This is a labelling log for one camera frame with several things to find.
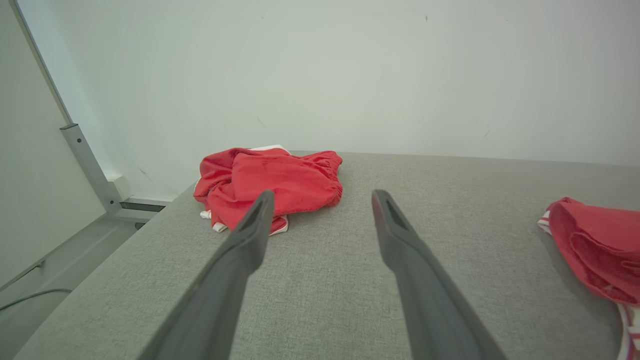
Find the white wall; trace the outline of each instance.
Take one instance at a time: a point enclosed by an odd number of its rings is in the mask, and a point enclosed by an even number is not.
[[[104,208],[8,1],[0,1],[0,288]]]
[[[640,1],[20,1],[140,197],[272,143],[640,165]]]

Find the gray upholstered surface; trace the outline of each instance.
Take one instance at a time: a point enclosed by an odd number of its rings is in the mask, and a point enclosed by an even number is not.
[[[578,163],[341,154],[342,202],[291,215],[250,278],[234,359],[405,359],[371,190],[396,199],[511,359],[614,359],[612,304],[574,278],[536,221],[571,196],[640,210],[640,169]],[[55,310],[17,359],[135,359],[228,233],[188,189]]]

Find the cable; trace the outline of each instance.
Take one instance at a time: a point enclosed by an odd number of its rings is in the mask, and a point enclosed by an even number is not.
[[[14,305],[18,304],[19,302],[23,302],[25,300],[31,299],[32,297],[36,297],[36,296],[40,296],[40,295],[44,295],[44,294],[48,294],[48,293],[54,293],[56,291],[60,291],[60,292],[63,292],[63,293],[71,293],[71,290],[69,290],[69,289],[51,289],[51,290],[41,291],[39,293],[35,293],[35,294],[29,295],[27,297],[23,297],[22,299],[18,299],[18,300],[14,301],[14,302],[10,302],[9,304],[7,304],[5,306],[0,307],[0,311],[6,309],[7,307],[14,306]]]

